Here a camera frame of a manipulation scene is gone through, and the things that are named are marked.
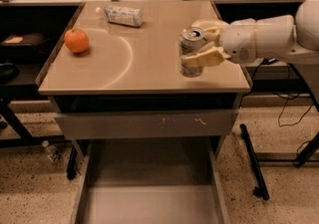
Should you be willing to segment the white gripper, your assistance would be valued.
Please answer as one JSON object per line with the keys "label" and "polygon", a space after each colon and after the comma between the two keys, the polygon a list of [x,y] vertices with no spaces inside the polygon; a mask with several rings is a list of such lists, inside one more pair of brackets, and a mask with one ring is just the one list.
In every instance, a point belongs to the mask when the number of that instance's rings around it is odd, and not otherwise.
{"label": "white gripper", "polygon": [[255,23],[249,18],[229,25],[203,28],[208,43],[219,41],[221,47],[207,44],[198,51],[183,55],[181,63],[187,67],[213,67],[224,60],[235,64],[246,64],[256,60]]}

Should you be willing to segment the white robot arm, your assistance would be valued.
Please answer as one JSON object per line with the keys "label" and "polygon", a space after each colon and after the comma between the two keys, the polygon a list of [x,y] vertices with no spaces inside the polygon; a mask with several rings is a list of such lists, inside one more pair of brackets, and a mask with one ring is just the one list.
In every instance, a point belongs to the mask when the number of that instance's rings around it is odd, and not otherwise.
{"label": "white robot arm", "polygon": [[237,20],[205,29],[208,42],[180,58],[188,68],[227,60],[247,64],[274,58],[293,65],[319,105],[319,0],[305,0],[293,15]]}

